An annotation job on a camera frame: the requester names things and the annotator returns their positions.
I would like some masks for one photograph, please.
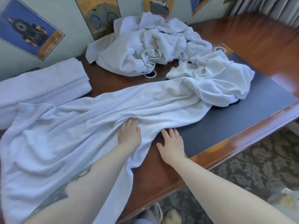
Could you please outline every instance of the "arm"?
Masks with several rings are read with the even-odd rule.
[[[59,187],[24,224],[91,224],[109,196],[125,162],[141,143],[138,120],[128,120],[118,132],[118,145]]]
[[[162,135],[165,145],[157,143],[162,159],[179,173],[213,223],[295,224],[262,199],[185,158],[176,129]]]

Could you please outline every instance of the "crumpled towel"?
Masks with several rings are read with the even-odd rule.
[[[0,82],[0,130],[11,126],[18,103],[61,105],[91,91],[88,81],[82,63],[71,58]]]
[[[88,44],[85,56],[113,73],[137,76],[151,73],[155,64],[190,61],[211,52],[211,43],[177,18],[144,12],[115,20],[114,33]]]
[[[187,64],[171,80],[132,86],[69,103],[18,105],[18,116],[0,141],[1,203],[7,223],[20,224],[42,201],[118,144],[117,130],[140,121],[142,142],[124,165],[94,224],[114,224],[143,162],[164,128],[201,120],[212,105],[225,107],[248,94],[254,72],[216,51]]]

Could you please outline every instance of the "wooden table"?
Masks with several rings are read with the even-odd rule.
[[[275,82],[299,97],[299,37],[293,29],[256,13],[210,20],[193,24],[192,27],[203,39],[210,41],[213,45],[217,46],[222,43],[227,45],[259,71],[271,76]],[[153,80],[144,76],[116,75],[100,68],[95,63],[89,64],[84,56],[78,59],[82,61],[90,78],[92,92],[87,94],[90,97]],[[157,65],[156,78],[165,76],[171,67],[177,65],[177,61],[167,65]],[[191,159],[206,169],[210,169],[297,117],[299,117],[299,102]],[[132,193],[118,222],[139,213],[184,185],[174,169],[162,161],[155,146],[161,141],[162,137],[158,135],[142,165],[133,169]]]

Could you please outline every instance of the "curtain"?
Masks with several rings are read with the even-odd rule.
[[[230,15],[259,11],[292,27],[299,27],[299,0],[238,0]]]

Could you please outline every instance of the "person's left hand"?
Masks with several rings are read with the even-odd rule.
[[[141,130],[138,127],[139,120],[129,119],[125,121],[118,132],[118,144],[135,150],[141,144]]]

